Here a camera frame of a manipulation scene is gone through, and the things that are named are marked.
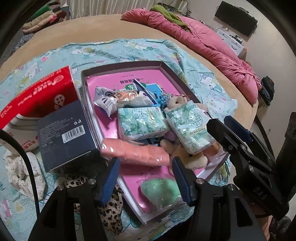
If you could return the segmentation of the person's right hand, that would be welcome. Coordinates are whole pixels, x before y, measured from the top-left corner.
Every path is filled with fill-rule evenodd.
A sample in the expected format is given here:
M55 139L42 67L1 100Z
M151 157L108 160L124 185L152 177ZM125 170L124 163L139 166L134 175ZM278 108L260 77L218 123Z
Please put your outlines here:
M257 218L257 221L264 233L265 239L274 240L273 235L271 235L269 232L272 216L267 216L263 209L254 203L250 204L250 208Z

